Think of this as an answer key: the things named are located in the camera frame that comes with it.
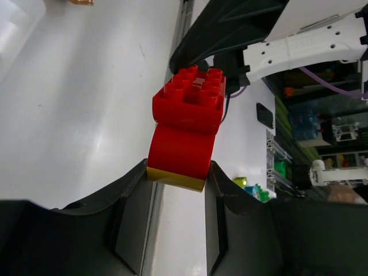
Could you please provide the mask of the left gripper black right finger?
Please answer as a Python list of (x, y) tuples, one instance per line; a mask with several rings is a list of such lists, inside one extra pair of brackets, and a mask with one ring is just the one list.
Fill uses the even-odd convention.
[(367, 206), (275, 198), (262, 203), (210, 164), (209, 275), (366, 275)]

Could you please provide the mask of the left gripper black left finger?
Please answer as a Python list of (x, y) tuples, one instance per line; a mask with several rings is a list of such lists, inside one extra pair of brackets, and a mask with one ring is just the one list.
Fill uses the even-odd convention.
[(140, 275), (152, 195), (146, 167), (142, 160), (62, 209), (1, 201), (1, 274)]

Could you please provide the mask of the brown 2x2 lego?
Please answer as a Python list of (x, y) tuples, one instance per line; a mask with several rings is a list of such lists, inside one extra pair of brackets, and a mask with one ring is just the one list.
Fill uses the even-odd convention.
[(75, 5), (86, 5), (86, 6), (94, 5), (94, 0), (68, 0), (68, 1)]

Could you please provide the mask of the yellow striped lego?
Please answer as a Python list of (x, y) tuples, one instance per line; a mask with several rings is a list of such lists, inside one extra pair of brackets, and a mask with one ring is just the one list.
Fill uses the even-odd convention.
[(205, 180), (147, 167), (147, 178), (165, 185), (202, 192)]

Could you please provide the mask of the red curved lego brick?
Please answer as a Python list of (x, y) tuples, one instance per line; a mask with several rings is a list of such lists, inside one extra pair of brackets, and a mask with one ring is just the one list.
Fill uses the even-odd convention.
[(214, 141), (213, 133), (158, 124), (149, 149), (148, 167), (206, 179)]

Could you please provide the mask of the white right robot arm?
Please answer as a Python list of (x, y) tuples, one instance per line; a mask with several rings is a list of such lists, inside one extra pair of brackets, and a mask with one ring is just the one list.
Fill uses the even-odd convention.
[(178, 72), (241, 51), (249, 82), (294, 68), (367, 59), (366, 1), (210, 1), (170, 59)]

